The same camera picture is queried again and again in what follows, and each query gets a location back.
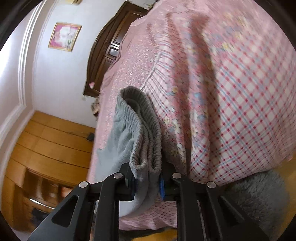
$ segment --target pink bedding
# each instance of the pink bedding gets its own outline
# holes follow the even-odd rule
[[[150,98],[165,158],[196,182],[223,185],[269,170],[296,146],[296,52],[251,0],[161,0],[129,28],[105,74],[88,180],[120,89]],[[176,227],[174,202],[156,200],[120,229]]]

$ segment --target fabric fold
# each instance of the fabric fold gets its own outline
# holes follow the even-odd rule
[[[139,215],[154,204],[161,172],[161,129],[148,97],[141,90],[130,86],[120,91],[110,135],[97,155],[97,182],[118,172],[126,162],[135,176],[134,200],[120,202],[120,217]]]

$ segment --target gold picture frame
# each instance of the gold picture frame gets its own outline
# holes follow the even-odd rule
[[[72,52],[81,25],[57,22],[52,31],[48,47]]]

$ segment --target silver screw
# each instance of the silver screw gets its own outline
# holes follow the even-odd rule
[[[88,183],[86,181],[79,183],[79,187],[81,187],[81,188],[86,188],[87,185],[88,185]]]
[[[180,173],[178,173],[178,172],[175,172],[174,174],[173,174],[173,178],[175,178],[175,179],[179,179],[179,178],[181,178],[182,177],[182,175],[180,174]]]
[[[216,183],[214,183],[214,182],[208,182],[208,183],[207,183],[207,186],[208,186],[209,188],[215,188],[215,187],[216,187]]]
[[[122,176],[123,175],[120,172],[114,174],[114,178],[116,178],[116,179],[120,179],[120,178],[122,178]]]

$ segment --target bedspread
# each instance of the bedspread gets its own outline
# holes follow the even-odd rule
[[[148,95],[167,161],[193,181],[223,185],[278,166],[296,144],[296,52],[251,0],[161,0],[130,26],[104,76],[96,150],[126,86]],[[120,229],[176,227],[176,204],[155,204]]]

